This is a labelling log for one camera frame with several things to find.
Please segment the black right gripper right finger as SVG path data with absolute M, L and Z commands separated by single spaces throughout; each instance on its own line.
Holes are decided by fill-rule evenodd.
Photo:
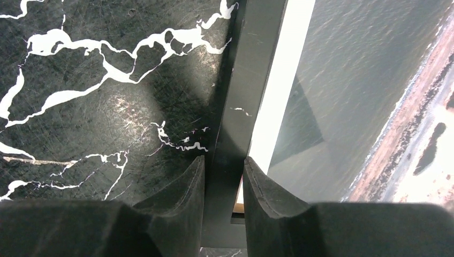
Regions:
M 248 157 L 243 173 L 249 256 L 453 256 L 453 216 L 413 203 L 306 203 Z

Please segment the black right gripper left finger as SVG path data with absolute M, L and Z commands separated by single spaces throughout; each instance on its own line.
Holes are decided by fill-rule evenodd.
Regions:
M 205 192 L 198 156 L 175 180 L 129 206 L 120 201 L 1 204 L 1 256 L 197 256 Z

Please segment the photo with backing board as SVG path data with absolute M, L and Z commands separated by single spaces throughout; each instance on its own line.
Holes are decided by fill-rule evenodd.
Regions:
M 278 62 L 249 156 L 307 201 L 342 201 L 453 14 L 453 1 L 316 1 L 299 63 Z

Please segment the black picture frame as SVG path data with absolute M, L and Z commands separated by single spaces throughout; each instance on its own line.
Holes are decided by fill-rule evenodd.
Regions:
M 286 1 L 240 1 L 223 54 L 220 104 L 206 156 L 201 229 L 204 248 L 245 248 L 244 218 L 232 213 L 276 49 Z

